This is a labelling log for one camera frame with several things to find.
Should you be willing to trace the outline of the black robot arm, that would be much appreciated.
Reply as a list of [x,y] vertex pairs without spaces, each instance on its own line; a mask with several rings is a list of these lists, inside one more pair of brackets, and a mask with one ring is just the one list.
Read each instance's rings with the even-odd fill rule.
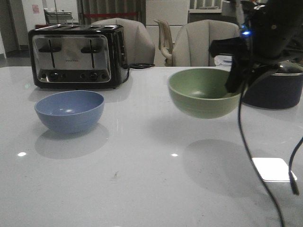
[[227,0],[222,13],[237,19],[239,36],[213,40],[209,53],[232,57],[228,92],[242,84],[251,86],[274,74],[279,63],[302,56],[302,48],[292,44],[303,24],[301,0]]

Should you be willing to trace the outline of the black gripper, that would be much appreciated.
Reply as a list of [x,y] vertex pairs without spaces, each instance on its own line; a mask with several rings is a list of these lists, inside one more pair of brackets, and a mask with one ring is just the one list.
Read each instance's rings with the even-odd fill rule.
[[279,39],[272,35],[235,37],[213,40],[209,53],[215,57],[232,57],[232,66],[225,87],[229,93],[235,93],[247,87],[249,69],[277,68],[279,64]]

